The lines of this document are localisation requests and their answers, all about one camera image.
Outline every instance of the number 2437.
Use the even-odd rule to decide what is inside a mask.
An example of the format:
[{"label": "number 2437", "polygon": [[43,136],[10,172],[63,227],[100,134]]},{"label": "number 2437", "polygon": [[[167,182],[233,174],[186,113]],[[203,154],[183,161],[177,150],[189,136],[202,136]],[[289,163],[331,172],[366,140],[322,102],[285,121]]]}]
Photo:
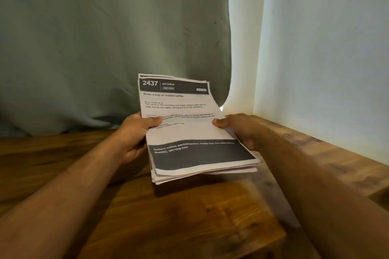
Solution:
[{"label": "number 2437", "polygon": [[156,86],[158,84],[158,81],[150,81],[150,80],[144,80],[142,85],[151,85]]}]

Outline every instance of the forearm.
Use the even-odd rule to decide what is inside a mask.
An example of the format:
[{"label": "forearm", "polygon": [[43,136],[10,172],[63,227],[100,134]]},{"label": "forearm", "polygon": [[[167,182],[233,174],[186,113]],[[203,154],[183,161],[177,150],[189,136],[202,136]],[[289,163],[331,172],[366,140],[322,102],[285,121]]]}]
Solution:
[{"label": "forearm", "polygon": [[61,258],[120,165],[105,140],[0,219],[3,258]]},{"label": "forearm", "polygon": [[259,124],[256,144],[323,258],[389,257],[389,213]]}]

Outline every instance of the wooden countertop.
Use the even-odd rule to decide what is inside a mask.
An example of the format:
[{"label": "wooden countertop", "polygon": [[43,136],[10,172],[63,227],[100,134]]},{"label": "wooden countertop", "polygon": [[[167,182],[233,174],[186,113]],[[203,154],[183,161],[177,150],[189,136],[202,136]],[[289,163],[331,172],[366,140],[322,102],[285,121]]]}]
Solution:
[{"label": "wooden countertop", "polygon": [[[388,206],[389,166],[259,121],[343,182]],[[0,141],[0,215],[112,132]],[[255,258],[268,253],[317,258],[265,163],[257,173],[195,175],[153,186],[143,155],[113,177],[66,257],[239,258],[251,253]]]}]

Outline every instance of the white wall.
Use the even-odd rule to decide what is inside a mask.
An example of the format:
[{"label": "white wall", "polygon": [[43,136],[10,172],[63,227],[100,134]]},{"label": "white wall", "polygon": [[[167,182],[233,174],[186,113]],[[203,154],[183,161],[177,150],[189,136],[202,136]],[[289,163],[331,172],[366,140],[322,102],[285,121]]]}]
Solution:
[{"label": "white wall", "polygon": [[232,74],[223,111],[252,114],[264,0],[229,0]]},{"label": "white wall", "polygon": [[254,112],[389,163],[389,0],[265,0]]}]

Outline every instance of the right hand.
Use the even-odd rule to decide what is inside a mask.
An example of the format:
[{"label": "right hand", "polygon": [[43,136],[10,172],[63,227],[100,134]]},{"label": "right hand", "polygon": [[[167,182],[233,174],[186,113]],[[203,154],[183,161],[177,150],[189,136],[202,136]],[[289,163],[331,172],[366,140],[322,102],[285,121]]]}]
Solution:
[{"label": "right hand", "polygon": [[257,151],[260,124],[253,117],[246,114],[227,115],[224,119],[213,119],[212,123],[219,128],[230,126],[245,147]]}]

